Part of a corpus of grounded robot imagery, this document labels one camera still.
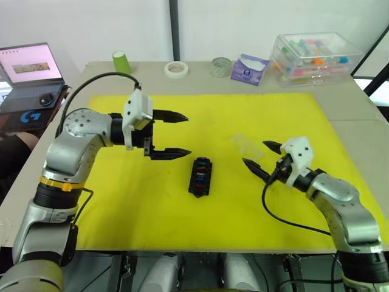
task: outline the table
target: table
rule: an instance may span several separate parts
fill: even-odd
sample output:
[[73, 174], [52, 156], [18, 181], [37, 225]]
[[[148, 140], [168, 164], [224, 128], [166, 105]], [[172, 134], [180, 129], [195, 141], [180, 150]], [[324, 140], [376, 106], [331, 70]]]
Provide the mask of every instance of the table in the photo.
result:
[[[133, 64], [134, 76], [140, 80], [147, 94], [231, 94], [309, 92], [321, 106], [324, 114], [336, 130], [351, 158], [367, 182], [386, 217], [389, 217], [389, 125], [369, 98], [350, 77], [336, 85], [282, 88], [271, 70], [266, 72], [259, 87], [210, 75], [209, 62], [188, 62], [190, 73], [180, 80], [164, 75], [163, 62], [139, 62]], [[113, 71], [112, 62], [90, 62], [78, 84], [102, 72]], [[94, 94], [130, 94], [133, 83], [124, 78], [105, 77], [82, 90], [71, 104], [69, 111], [86, 107]], [[24, 211], [35, 194], [41, 167], [48, 146], [53, 141], [59, 122], [57, 115], [49, 125], [38, 145], [12, 186], [0, 207], [3, 246], [12, 246]]]

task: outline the tape roll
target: tape roll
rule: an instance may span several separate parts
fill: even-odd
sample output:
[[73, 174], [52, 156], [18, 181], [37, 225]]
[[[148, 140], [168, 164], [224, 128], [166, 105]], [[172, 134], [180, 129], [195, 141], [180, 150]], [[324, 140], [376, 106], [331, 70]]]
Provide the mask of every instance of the tape roll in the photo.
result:
[[189, 67], [184, 62], [174, 61], [165, 65], [165, 74], [169, 78], [179, 79], [188, 75]]
[[215, 58], [211, 62], [211, 74], [217, 78], [223, 78], [230, 75], [231, 61], [227, 58]]

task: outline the yellow mat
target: yellow mat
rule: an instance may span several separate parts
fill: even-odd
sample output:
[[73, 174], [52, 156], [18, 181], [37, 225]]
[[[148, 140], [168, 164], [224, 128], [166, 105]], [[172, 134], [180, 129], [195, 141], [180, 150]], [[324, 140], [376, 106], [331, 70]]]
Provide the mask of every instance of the yellow mat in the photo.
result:
[[[78, 249], [186, 251], [328, 251], [330, 237], [295, 228], [270, 217], [261, 205], [262, 180], [243, 164], [232, 139], [243, 134], [264, 151], [260, 163], [271, 172], [279, 156], [263, 140], [285, 142], [307, 136], [313, 168], [351, 182], [377, 218], [386, 246], [388, 222], [335, 131], [309, 94], [154, 96], [154, 108], [178, 111], [189, 122], [154, 124], [157, 149], [180, 147], [191, 155], [151, 161], [143, 150], [123, 146], [100, 150], [86, 187], [95, 190], [78, 224]], [[94, 96], [89, 107], [121, 113], [127, 96]], [[188, 193], [198, 156], [213, 162], [210, 195]], [[83, 193], [79, 204], [87, 197]], [[269, 189], [275, 214], [328, 230], [323, 215], [297, 190], [280, 182]]]

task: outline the yellow ring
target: yellow ring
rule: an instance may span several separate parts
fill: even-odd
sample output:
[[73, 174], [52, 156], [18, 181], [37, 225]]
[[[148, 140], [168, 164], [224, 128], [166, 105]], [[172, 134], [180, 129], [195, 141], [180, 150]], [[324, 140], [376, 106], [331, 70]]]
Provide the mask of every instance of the yellow ring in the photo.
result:
[[84, 187], [84, 184], [71, 184], [69, 182], [53, 181], [52, 179], [47, 179], [44, 176], [40, 177], [39, 182], [47, 186], [57, 187], [64, 192], [70, 192], [71, 190], [82, 189]]

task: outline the logitech logo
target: logitech logo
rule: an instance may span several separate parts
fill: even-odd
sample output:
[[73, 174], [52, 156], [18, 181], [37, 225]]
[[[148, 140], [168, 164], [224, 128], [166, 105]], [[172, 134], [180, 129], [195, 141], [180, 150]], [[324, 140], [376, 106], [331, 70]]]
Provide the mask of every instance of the logitech logo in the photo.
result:
[[33, 113], [34, 111], [25, 111], [20, 117], [22, 123], [29, 123], [31, 120], [39, 120], [41, 113]]

